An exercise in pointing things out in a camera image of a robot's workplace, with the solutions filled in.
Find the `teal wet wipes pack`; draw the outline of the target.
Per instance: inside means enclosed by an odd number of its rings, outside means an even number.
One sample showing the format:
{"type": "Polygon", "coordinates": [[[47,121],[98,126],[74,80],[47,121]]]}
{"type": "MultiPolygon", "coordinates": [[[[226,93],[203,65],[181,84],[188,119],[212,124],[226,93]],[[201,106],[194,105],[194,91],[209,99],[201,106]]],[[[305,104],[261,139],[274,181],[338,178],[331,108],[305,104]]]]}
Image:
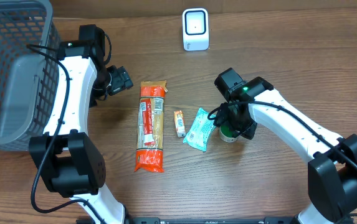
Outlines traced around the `teal wet wipes pack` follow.
{"type": "Polygon", "coordinates": [[[209,113],[203,108],[198,109],[192,126],[184,137],[183,143],[202,152],[207,151],[209,137],[216,128],[213,124],[214,121],[208,119],[208,115],[209,113]]]}

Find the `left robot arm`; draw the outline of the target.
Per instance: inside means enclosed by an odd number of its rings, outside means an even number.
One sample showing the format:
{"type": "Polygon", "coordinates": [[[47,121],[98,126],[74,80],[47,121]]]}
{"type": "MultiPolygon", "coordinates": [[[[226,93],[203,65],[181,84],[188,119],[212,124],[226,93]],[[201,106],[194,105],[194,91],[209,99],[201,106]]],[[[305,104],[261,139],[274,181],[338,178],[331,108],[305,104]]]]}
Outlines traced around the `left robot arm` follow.
{"type": "Polygon", "coordinates": [[[134,223],[126,207],[106,184],[106,165],[88,136],[88,111],[98,101],[129,89],[133,82],[124,67],[108,63],[112,44],[95,24],[79,28],[78,40],[61,42],[55,56],[44,46],[27,48],[57,64],[59,79],[51,116],[43,134],[29,140],[29,153],[37,167],[31,205],[51,213],[79,204],[91,223],[134,223]]]}

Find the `green lid jar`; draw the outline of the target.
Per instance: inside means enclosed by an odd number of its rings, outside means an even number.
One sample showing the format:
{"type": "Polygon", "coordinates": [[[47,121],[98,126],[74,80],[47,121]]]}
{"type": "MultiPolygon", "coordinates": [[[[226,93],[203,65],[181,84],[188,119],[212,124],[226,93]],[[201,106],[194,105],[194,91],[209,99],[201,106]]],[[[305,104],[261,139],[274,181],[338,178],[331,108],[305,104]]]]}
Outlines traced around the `green lid jar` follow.
{"type": "Polygon", "coordinates": [[[224,142],[232,143],[237,141],[236,132],[229,126],[229,123],[224,123],[219,127],[219,136],[224,142]]]}

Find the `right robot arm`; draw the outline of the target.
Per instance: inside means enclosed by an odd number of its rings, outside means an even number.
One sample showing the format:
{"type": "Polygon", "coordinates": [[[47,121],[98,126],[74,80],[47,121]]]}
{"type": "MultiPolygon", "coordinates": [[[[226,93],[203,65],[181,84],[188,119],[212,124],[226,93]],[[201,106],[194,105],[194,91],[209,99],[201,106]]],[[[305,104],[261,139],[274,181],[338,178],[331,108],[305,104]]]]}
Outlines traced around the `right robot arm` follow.
{"type": "Polygon", "coordinates": [[[294,217],[265,223],[353,223],[357,217],[357,135],[347,138],[320,126],[288,103],[267,80],[247,82],[233,69],[214,81],[225,102],[208,118],[225,142],[253,139],[265,126],[307,164],[311,204],[294,217]]]}

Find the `small orange snack box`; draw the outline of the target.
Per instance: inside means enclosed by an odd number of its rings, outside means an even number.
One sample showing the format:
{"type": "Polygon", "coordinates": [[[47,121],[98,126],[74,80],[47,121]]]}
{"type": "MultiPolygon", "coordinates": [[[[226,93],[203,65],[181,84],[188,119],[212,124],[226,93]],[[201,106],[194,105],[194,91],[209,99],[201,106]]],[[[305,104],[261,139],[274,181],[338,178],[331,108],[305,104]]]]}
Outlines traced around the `small orange snack box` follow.
{"type": "Polygon", "coordinates": [[[181,110],[174,112],[174,125],[176,128],[176,133],[179,138],[183,138],[186,135],[184,116],[181,110]]]}

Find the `orange spaghetti packet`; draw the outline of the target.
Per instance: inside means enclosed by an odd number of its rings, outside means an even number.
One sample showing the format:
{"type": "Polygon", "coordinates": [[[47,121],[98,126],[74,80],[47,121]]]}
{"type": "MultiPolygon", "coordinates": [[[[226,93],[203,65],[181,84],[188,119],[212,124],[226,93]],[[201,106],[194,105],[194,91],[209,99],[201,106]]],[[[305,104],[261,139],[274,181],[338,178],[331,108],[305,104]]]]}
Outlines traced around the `orange spaghetti packet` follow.
{"type": "Polygon", "coordinates": [[[141,82],[135,170],[163,172],[164,101],[167,81],[141,82]]]}

